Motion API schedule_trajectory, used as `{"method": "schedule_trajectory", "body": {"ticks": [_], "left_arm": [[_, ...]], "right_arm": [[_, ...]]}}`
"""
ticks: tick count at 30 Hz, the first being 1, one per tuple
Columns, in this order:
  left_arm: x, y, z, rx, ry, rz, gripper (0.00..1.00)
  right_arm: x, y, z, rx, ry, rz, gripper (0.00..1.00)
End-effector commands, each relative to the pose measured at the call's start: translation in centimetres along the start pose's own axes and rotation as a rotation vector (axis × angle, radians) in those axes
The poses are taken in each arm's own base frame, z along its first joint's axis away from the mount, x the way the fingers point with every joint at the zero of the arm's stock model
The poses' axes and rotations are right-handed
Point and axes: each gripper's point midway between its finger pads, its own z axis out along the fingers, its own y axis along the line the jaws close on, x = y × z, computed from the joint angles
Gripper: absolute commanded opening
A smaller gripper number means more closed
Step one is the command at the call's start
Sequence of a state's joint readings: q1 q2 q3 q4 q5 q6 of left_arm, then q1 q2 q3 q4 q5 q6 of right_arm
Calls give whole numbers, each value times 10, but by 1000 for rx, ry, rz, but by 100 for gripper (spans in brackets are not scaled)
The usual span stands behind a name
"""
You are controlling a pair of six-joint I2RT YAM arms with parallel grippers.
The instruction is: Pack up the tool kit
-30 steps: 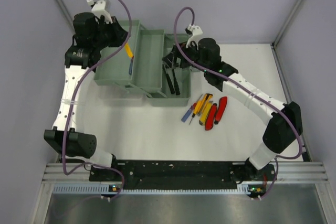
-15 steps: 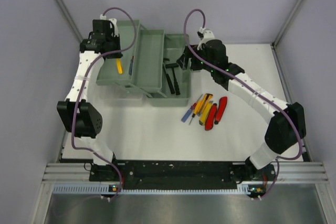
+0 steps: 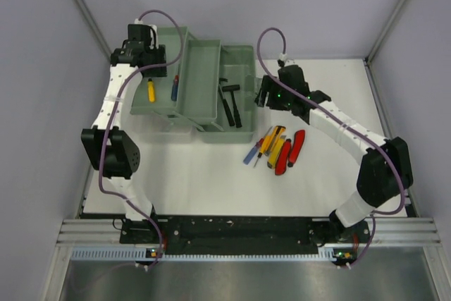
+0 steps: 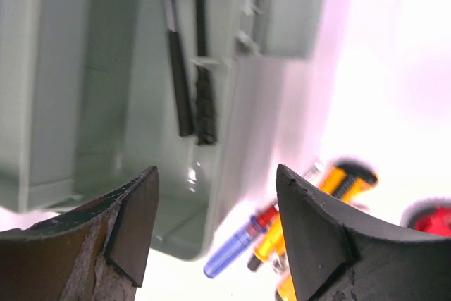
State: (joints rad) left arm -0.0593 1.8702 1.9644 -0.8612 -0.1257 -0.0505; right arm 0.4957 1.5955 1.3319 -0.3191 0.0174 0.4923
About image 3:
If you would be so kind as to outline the yellow black utility knife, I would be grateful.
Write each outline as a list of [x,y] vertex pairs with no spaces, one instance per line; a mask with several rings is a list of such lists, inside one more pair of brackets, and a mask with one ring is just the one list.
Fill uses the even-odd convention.
[[270,136],[270,140],[269,140],[269,144],[264,152],[265,155],[269,155],[272,151],[273,148],[275,147],[275,144],[277,143],[277,141],[279,140],[280,136],[282,135],[282,133],[286,130],[285,126],[282,125],[277,125],[274,129],[273,132],[271,133]]

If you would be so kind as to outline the yellow handled screwdriver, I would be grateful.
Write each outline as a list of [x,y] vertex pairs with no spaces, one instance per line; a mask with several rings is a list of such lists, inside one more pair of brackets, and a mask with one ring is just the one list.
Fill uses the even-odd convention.
[[154,103],[156,101],[156,92],[154,81],[151,78],[147,81],[147,94],[149,102]]
[[261,143],[258,155],[257,155],[257,160],[254,163],[254,168],[256,167],[256,165],[258,164],[258,161],[260,160],[260,158],[263,156],[264,152],[267,150],[270,139],[271,139],[271,134],[273,131],[273,126],[271,126],[268,131],[266,132],[265,136],[264,136],[264,140]]

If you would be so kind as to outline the red utility knife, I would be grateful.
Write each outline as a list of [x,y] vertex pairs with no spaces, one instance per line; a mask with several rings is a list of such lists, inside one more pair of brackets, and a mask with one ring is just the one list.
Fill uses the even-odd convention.
[[299,153],[302,149],[302,146],[304,144],[305,141],[305,137],[306,137],[306,131],[305,130],[298,130],[295,134],[294,134],[294,139],[293,139],[293,143],[292,143],[292,147],[291,150],[288,154],[288,167],[292,168],[296,161],[297,158],[299,156]]
[[291,139],[287,139],[286,141],[284,141],[283,146],[280,149],[278,159],[276,162],[276,166],[275,166],[275,175],[276,176],[281,176],[286,172],[287,167],[288,167],[288,157],[290,154],[291,146],[292,146]]

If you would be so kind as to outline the black hammer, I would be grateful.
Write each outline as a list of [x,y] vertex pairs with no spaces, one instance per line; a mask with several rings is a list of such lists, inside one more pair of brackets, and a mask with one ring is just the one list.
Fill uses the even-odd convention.
[[225,111],[226,118],[228,120],[228,125],[230,127],[233,127],[233,126],[235,126],[235,121],[234,121],[233,115],[231,113],[230,107],[228,105],[228,102],[227,102],[227,100],[225,98],[225,95],[223,93],[223,89],[221,87],[221,83],[222,82],[227,82],[227,81],[228,80],[225,79],[225,78],[219,78],[218,79],[218,93],[219,93],[219,97],[221,98],[221,103],[223,105],[223,109]]
[[222,90],[224,92],[229,92],[231,95],[232,103],[233,103],[233,118],[235,121],[235,127],[241,128],[242,127],[242,121],[240,118],[240,112],[237,107],[237,102],[235,99],[235,92],[240,91],[240,85],[226,85],[222,87]]

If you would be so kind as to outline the blue handled screwdriver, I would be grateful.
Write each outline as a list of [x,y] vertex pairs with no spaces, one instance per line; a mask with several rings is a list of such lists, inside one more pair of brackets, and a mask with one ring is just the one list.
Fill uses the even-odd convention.
[[260,147],[262,146],[264,142],[264,138],[261,138],[254,146],[250,149],[250,151],[247,153],[246,157],[243,160],[243,164],[248,165],[251,160],[255,157],[257,152],[260,150]]
[[179,75],[176,75],[173,80],[173,85],[171,89],[171,100],[173,102],[177,101],[178,98],[178,84],[179,84]]

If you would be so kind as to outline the green translucent tool box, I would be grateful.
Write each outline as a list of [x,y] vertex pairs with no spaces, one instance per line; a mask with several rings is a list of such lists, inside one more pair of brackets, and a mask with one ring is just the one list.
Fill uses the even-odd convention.
[[[189,129],[199,132],[201,141],[210,144],[247,144],[257,130],[254,97],[259,80],[256,75],[254,47],[248,44],[224,45],[219,39],[198,39],[187,27],[160,27],[159,41],[168,59],[179,52],[180,60],[169,66],[168,75],[154,79],[156,101],[149,102],[147,80],[138,86],[131,106],[133,130],[151,141],[180,141]],[[173,80],[179,75],[178,98],[171,100]],[[235,92],[242,127],[230,127],[218,93],[221,87],[240,85]]]

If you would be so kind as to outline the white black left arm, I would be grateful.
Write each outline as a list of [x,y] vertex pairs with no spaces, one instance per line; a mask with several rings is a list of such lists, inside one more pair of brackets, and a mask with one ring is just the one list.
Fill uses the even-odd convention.
[[98,173],[100,191],[118,198],[125,218],[138,222],[135,233],[145,242],[159,236],[160,226],[152,219],[152,203],[132,175],[140,166],[140,150],[125,127],[136,89],[143,79],[168,75],[166,47],[159,44],[158,29],[137,19],[128,25],[128,36],[110,57],[109,85],[98,116],[81,140],[92,167]]

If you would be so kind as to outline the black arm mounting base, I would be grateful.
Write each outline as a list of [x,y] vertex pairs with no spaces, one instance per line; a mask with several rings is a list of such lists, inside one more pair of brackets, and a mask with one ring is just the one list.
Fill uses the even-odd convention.
[[162,244],[166,254],[316,254],[327,244],[355,247],[369,240],[367,222],[341,228],[299,216],[153,216],[158,228],[123,220],[119,242]]

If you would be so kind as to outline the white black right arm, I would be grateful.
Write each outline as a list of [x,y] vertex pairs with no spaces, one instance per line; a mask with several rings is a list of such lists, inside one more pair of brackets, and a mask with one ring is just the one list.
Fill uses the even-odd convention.
[[330,236],[339,242],[354,234],[355,225],[413,184],[407,143],[371,132],[345,114],[320,90],[312,91],[298,65],[284,66],[276,77],[265,75],[254,100],[259,107],[289,111],[320,130],[359,164],[355,192],[329,216]]

